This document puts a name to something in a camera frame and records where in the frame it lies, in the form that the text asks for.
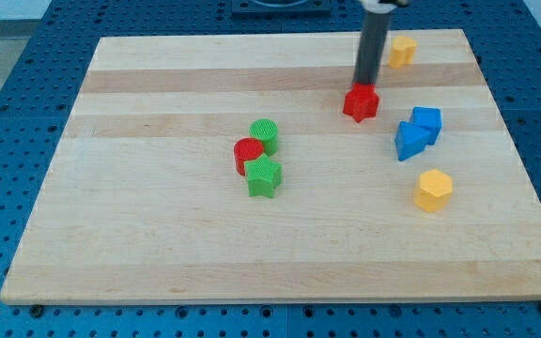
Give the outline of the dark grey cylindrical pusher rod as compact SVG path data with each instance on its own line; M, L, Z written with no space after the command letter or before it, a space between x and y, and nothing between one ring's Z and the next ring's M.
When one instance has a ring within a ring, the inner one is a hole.
M374 85L379 75L380 61L389 31L392 14L367 11L363 17L353 82Z

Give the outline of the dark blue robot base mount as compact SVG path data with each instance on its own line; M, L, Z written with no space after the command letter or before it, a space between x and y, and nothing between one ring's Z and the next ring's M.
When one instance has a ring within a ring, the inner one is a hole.
M289 16L301 14L328 15L331 0L231 0L232 17Z

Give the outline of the white rod holder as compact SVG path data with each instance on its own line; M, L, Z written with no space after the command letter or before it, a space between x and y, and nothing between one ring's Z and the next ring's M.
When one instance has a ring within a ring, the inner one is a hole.
M405 8L409 0L359 0L362 7L371 13L391 13L396 8Z

